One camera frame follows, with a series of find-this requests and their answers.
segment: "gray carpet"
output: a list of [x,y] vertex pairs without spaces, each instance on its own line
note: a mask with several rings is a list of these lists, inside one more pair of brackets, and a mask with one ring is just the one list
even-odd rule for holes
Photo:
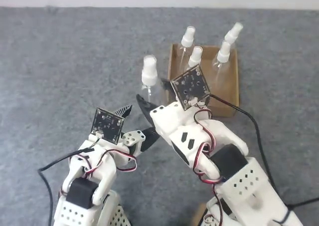
[[[124,129],[143,125],[135,103],[143,56],[167,72],[169,46],[186,26],[215,44],[236,21],[241,106],[260,124],[266,155],[287,203],[319,195],[319,12],[222,9],[0,8],[0,225],[44,226],[49,198],[36,169],[87,139],[96,107],[134,103]],[[244,116],[224,120],[260,160]],[[113,189],[135,226],[183,226],[212,197],[159,140],[118,173]],[[67,162],[45,175],[56,193]],[[319,203],[296,209],[319,224]]]

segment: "spray bottle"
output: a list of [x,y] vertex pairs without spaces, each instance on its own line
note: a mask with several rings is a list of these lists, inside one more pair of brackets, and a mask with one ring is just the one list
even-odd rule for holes
[[226,82],[228,80],[227,76],[230,69],[229,54],[230,44],[223,41],[218,54],[213,59],[208,80],[210,92],[224,98],[226,98],[224,93],[227,92]]
[[153,55],[144,57],[140,95],[147,102],[157,106],[165,105],[166,103],[165,91],[158,77],[157,60]]
[[194,45],[195,27],[188,26],[186,32],[177,48],[178,74],[182,74],[187,64]]
[[201,48],[200,46],[194,47],[193,52],[189,58],[188,65],[186,65],[186,67],[184,68],[183,73],[201,63],[202,53],[203,53],[203,48]]

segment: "perforated plastic panel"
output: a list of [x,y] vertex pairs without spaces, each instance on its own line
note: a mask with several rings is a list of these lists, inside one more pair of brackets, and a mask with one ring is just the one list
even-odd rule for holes
[[258,190],[268,177],[255,158],[249,158],[248,164],[226,181],[219,189],[224,198],[237,205],[248,199]]
[[100,209],[94,206],[90,209],[84,209],[61,197],[54,216],[56,222],[68,226],[91,226],[97,223],[100,215]]
[[130,221],[126,217],[122,206],[117,206],[114,215],[110,221],[111,226],[131,226]]

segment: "electrical wire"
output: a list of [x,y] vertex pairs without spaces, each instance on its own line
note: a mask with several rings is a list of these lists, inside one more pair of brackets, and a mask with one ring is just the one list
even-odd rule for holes
[[[263,163],[265,165],[265,169],[266,169],[269,181],[270,181],[271,185],[273,186],[274,190],[278,193],[277,188],[275,186],[274,179],[273,179],[273,177],[271,175],[271,171],[270,171],[270,168],[269,168],[269,165],[268,165],[268,161],[267,161],[265,153],[264,153],[264,149],[263,149],[263,146],[262,146],[261,136],[260,136],[260,131],[259,131],[259,127],[258,127],[257,121],[254,119],[254,117],[251,114],[249,114],[245,110],[233,105],[232,103],[229,103],[226,100],[223,100],[223,99],[221,99],[220,97],[218,97],[218,96],[216,96],[214,94],[210,94],[209,96],[214,98],[214,99],[216,99],[216,100],[218,100],[218,101],[220,101],[220,102],[222,102],[222,103],[224,103],[224,104],[226,104],[226,105],[228,105],[228,106],[230,106],[230,107],[232,107],[233,109],[243,113],[244,115],[248,116],[248,118],[253,122],[253,124],[255,126],[255,129],[256,129],[258,148],[259,148]],[[278,222],[278,221],[275,221],[275,222],[279,223],[280,225],[283,225],[287,221],[287,219],[289,218],[290,212],[294,208],[305,206],[305,205],[308,205],[308,204],[312,204],[312,203],[315,203],[315,202],[318,202],[318,201],[319,201],[319,197],[313,198],[313,199],[310,199],[310,200],[306,200],[306,201],[303,201],[303,202],[300,202],[300,203],[297,203],[297,204],[286,205],[287,208],[288,208],[288,211],[287,211],[286,215],[284,216],[283,220],[280,221],[280,222]]]
[[[203,142],[200,144],[197,152],[196,152],[196,156],[195,156],[195,160],[194,160],[194,165],[193,165],[193,171],[195,174],[197,174],[198,178],[206,183],[206,184],[210,184],[212,185],[212,190],[213,190],[213,193],[214,193],[214,196],[215,198],[217,199],[217,203],[218,203],[218,206],[219,206],[219,212],[220,212],[220,220],[219,220],[219,226],[222,226],[223,224],[223,208],[222,208],[222,205],[221,205],[221,202],[220,202],[220,199],[218,198],[217,196],[217,193],[216,193],[216,190],[215,190],[215,186],[216,184],[220,183],[221,180],[222,180],[222,177],[220,177],[218,180],[211,180],[211,179],[204,179],[203,176],[205,175],[204,172],[201,172],[201,171],[197,171],[196,168],[197,168],[197,165],[198,165],[198,159],[199,159],[199,155],[200,153],[203,153],[205,154],[206,156],[209,156],[209,154],[212,153],[212,151],[215,149],[216,147],[216,139],[214,137],[214,135],[205,127],[203,126],[197,119],[196,119],[196,115],[200,112],[208,112],[209,113],[209,119],[211,118],[212,116],[212,113],[209,109],[200,109],[198,110],[195,114],[194,114],[194,121],[196,124],[199,124],[201,127],[203,127],[203,130],[209,135],[209,138],[210,138],[210,141],[211,143],[208,143],[208,142]],[[204,220],[206,220],[208,217],[213,217],[213,215],[207,215]]]
[[219,206],[219,212],[220,212],[219,226],[222,226],[223,225],[223,206],[221,205],[221,201],[220,201],[219,197],[217,196],[215,187],[216,187],[216,185],[213,185],[212,189],[213,189],[213,194],[214,194],[215,198],[217,199],[217,203]]
[[265,166],[265,169],[266,169],[270,184],[272,185],[274,190],[278,193],[277,187],[275,185],[274,178],[273,178],[273,176],[271,174],[271,171],[270,171],[270,168],[269,168],[269,164],[268,164],[268,161],[267,161],[266,156],[265,156],[265,152],[264,152],[263,145],[262,145],[262,142],[261,142],[261,136],[260,136],[260,131],[259,131],[259,127],[258,127],[257,121],[247,111],[245,111],[245,110],[233,105],[232,103],[229,103],[228,101],[226,101],[226,100],[224,100],[222,98],[219,98],[218,96],[213,95],[213,94],[210,94],[209,96],[214,98],[214,99],[216,99],[216,100],[218,100],[218,101],[220,101],[220,102],[222,102],[222,103],[224,103],[225,105],[228,105],[228,106],[232,107],[233,109],[243,113],[244,115],[248,116],[248,118],[253,122],[253,124],[255,126],[255,129],[256,129],[258,148],[259,148],[260,155],[261,155],[261,158],[263,160],[263,163],[264,163],[264,166]]
[[135,165],[134,165],[133,167],[131,167],[131,168],[128,168],[128,169],[120,169],[120,168],[117,167],[117,169],[118,169],[119,171],[122,171],[122,172],[132,172],[132,171],[136,170],[136,168],[137,168],[137,166],[138,166],[136,157],[134,157],[134,156],[132,156],[132,155],[130,155],[130,154],[128,154],[128,153],[125,153],[125,152],[123,152],[123,151],[117,150],[117,149],[109,149],[109,150],[106,150],[106,151],[102,154],[102,156],[101,156],[101,158],[100,158],[98,164],[97,164],[94,168],[92,168],[92,169],[90,169],[90,170],[88,170],[88,171],[85,171],[86,174],[92,174],[97,168],[99,168],[99,167],[101,166],[102,162],[103,162],[103,157],[104,157],[106,154],[110,153],[110,152],[116,152],[116,153],[118,153],[118,154],[124,155],[124,156],[128,157],[129,159],[132,159],[132,160],[135,161]]
[[40,175],[40,177],[42,178],[43,182],[45,183],[45,186],[46,186],[46,189],[48,190],[48,193],[49,193],[49,198],[50,198],[50,211],[49,211],[49,220],[48,220],[48,226],[51,226],[52,224],[52,215],[53,215],[53,196],[52,196],[52,190],[51,190],[51,187],[50,187],[50,184],[48,182],[48,180],[46,179],[46,177],[44,176],[44,174],[42,173],[43,171],[51,168],[53,165],[65,160],[65,159],[68,159],[74,155],[78,155],[78,154],[82,154],[82,153],[88,153],[88,152],[91,152],[91,151],[94,151],[94,149],[92,149],[99,141],[100,139],[98,139],[97,141],[95,141],[90,147],[88,148],[85,148],[85,149],[81,149],[81,150],[76,150],[74,152],[71,152],[65,156],[62,156],[60,157],[59,159],[55,160],[55,161],[52,161],[50,164],[40,168],[37,170],[37,173]]

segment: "black cable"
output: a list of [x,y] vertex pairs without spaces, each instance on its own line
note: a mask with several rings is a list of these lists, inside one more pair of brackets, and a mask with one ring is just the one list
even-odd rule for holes
[[269,168],[269,165],[268,165],[268,161],[267,161],[266,156],[265,156],[265,152],[264,152],[263,145],[262,145],[262,142],[261,142],[261,136],[260,136],[259,127],[258,127],[258,124],[257,124],[256,120],[254,119],[254,117],[253,117],[251,114],[249,114],[247,111],[245,111],[245,110],[243,110],[243,109],[241,109],[241,108],[239,108],[239,107],[233,105],[232,103],[229,103],[229,102],[226,101],[226,100],[223,100],[223,99],[219,98],[219,97],[216,96],[216,95],[210,94],[210,97],[212,97],[212,98],[214,98],[214,99],[216,99],[216,100],[218,100],[218,101],[224,103],[225,105],[228,105],[228,106],[230,106],[230,107],[236,109],[237,111],[243,113],[244,115],[248,116],[248,118],[253,122],[253,124],[254,124],[254,126],[255,126],[255,129],[256,129],[256,136],[257,136],[258,148],[259,148],[259,151],[260,151],[260,154],[261,154],[261,158],[262,158],[262,160],[263,160],[263,162],[264,162],[265,169],[266,169],[266,172],[267,172],[267,175],[268,175],[270,184],[272,185],[272,187],[274,188],[274,190],[275,190],[276,192],[278,192],[278,191],[277,191],[277,188],[276,188],[276,186],[275,186],[275,181],[274,181],[273,176],[272,176],[272,174],[271,174],[271,172],[270,172],[270,168]]
[[312,203],[315,203],[315,202],[318,202],[318,201],[319,201],[319,197],[318,198],[314,198],[314,199],[310,199],[310,200],[306,200],[306,201],[303,201],[303,202],[300,202],[300,203],[287,205],[287,206],[289,208],[291,208],[291,209],[294,209],[294,208],[301,207],[301,206],[308,205],[308,204],[312,204]]
[[40,175],[40,177],[42,178],[42,180],[44,181],[45,183],[45,186],[48,190],[48,193],[49,193],[49,197],[50,197],[50,212],[49,212],[49,220],[48,220],[48,226],[51,226],[52,224],[52,215],[53,215],[53,196],[52,196],[52,190],[51,190],[51,187],[50,187],[50,184],[48,182],[48,180],[46,179],[46,177],[44,176],[44,174],[42,173],[43,171],[51,168],[53,165],[61,162],[62,160],[65,160],[67,158],[70,158],[74,155],[78,155],[78,154],[82,154],[82,153],[88,153],[88,152],[91,152],[91,151],[94,151],[94,149],[92,149],[93,146],[96,145],[96,143],[99,141],[100,139],[98,139],[97,141],[95,141],[90,147],[87,147],[85,149],[82,149],[82,150],[77,150],[77,151],[74,151],[74,152],[71,152],[65,156],[62,156],[61,158],[55,160],[55,161],[52,161],[50,164],[40,168],[37,170],[38,174]]
[[280,222],[276,221],[276,220],[273,220],[273,221],[280,224],[280,225],[283,225],[287,221],[287,219],[289,218],[290,213],[291,213],[291,210],[288,210],[286,215],[284,216],[283,220],[281,220]]
[[[265,165],[265,168],[266,168],[266,172],[267,172],[269,181],[270,181],[271,185],[273,186],[274,190],[278,193],[277,188],[276,188],[276,186],[275,186],[274,179],[273,179],[273,177],[272,177],[272,175],[271,175],[271,172],[270,172],[270,168],[269,168],[268,161],[267,161],[266,156],[265,156],[265,153],[264,153],[264,149],[263,149],[262,143],[261,143],[261,136],[260,136],[259,127],[258,127],[258,124],[257,124],[256,120],[254,119],[254,117],[253,117],[251,114],[249,114],[248,112],[246,112],[245,110],[243,110],[243,109],[241,109],[241,108],[239,108],[239,107],[233,105],[232,103],[227,102],[226,100],[223,100],[223,99],[219,98],[219,97],[216,96],[216,95],[210,94],[210,97],[212,97],[212,98],[214,98],[214,99],[216,99],[216,100],[218,100],[218,101],[220,101],[220,102],[222,102],[222,103],[224,103],[224,104],[226,104],[226,105],[228,105],[228,106],[230,106],[230,107],[236,109],[237,111],[239,111],[239,112],[245,114],[245,115],[248,116],[249,119],[254,123],[255,129],[256,129],[256,136],[257,136],[258,148],[259,148],[259,151],[260,151],[262,160],[263,160],[263,162],[264,162],[264,165]],[[318,201],[319,201],[319,197],[314,198],[314,199],[310,199],[310,200],[307,200],[307,201],[303,201],[303,202],[300,202],[300,203],[297,203],[297,204],[286,205],[287,208],[288,208],[288,211],[287,211],[286,215],[284,216],[283,220],[280,221],[280,222],[277,222],[277,221],[275,221],[275,222],[277,222],[277,223],[279,223],[280,225],[282,225],[282,224],[284,224],[284,223],[287,221],[287,219],[288,219],[288,217],[289,217],[289,215],[290,215],[290,212],[291,212],[294,208],[296,208],[296,207],[301,207],[301,206],[308,205],[308,204],[312,204],[312,203],[315,203],[315,202],[318,202]]]

